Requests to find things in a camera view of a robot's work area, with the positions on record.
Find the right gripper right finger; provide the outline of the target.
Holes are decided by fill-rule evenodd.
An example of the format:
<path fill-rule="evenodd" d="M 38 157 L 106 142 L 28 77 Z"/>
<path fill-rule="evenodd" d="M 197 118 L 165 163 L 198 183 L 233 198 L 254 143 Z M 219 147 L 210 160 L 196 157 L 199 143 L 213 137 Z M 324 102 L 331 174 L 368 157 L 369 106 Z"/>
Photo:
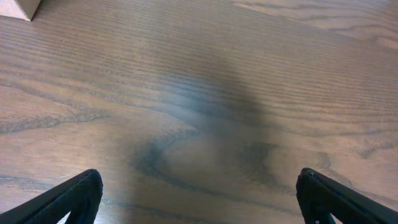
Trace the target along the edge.
<path fill-rule="evenodd" d="M 397 224 L 397 212 L 311 169 L 301 170 L 296 197 L 306 224 Z"/>

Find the brown cardboard box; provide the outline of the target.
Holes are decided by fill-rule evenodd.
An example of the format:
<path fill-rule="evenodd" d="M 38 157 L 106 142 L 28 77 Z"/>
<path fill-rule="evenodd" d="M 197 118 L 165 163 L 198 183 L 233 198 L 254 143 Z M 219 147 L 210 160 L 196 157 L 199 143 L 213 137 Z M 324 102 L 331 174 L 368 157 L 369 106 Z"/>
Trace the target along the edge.
<path fill-rule="evenodd" d="M 1 15 L 31 21 L 40 0 L 1 0 Z"/>

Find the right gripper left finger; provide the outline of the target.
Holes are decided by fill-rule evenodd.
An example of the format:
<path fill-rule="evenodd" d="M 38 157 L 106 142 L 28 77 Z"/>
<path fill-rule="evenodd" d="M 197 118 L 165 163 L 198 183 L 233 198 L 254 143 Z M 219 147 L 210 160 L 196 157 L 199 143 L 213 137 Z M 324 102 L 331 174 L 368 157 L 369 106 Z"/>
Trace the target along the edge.
<path fill-rule="evenodd" d="M 103 194 L 100 173 L 88 169 L 62 184 L 1 214 L 4 224 L 52 224 L 67 216 L 67 223 L 93 224 Z"/>

